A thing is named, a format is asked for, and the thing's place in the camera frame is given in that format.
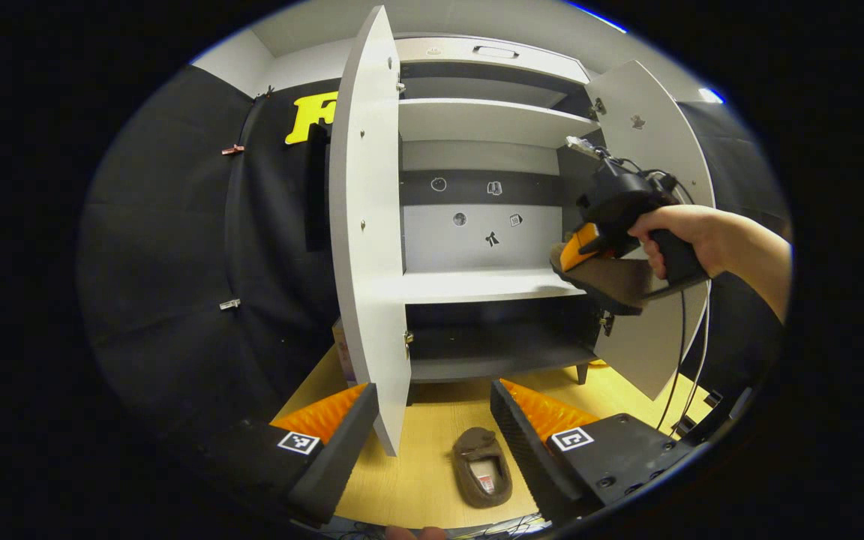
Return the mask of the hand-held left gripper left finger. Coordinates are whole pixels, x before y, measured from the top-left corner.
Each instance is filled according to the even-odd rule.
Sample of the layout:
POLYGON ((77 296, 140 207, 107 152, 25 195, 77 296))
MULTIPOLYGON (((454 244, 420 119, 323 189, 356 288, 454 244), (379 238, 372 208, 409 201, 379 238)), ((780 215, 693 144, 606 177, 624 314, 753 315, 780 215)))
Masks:
POLYGON ((364 383, 277 421, 243 419, 203 444, 206 471, 255 512, 325 525, 379 412, 377 384, 364 383))

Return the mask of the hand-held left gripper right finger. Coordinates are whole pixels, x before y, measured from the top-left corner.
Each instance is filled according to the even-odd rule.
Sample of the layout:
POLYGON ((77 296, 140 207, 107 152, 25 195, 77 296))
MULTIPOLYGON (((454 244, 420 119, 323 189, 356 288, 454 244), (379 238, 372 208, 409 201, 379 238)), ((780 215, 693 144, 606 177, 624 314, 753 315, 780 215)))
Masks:
POLYGON ((630 414, 599 419, 507 379, 491 383, 490 412, 539 514, 555 526, 648 488, 694 448, 630 414))

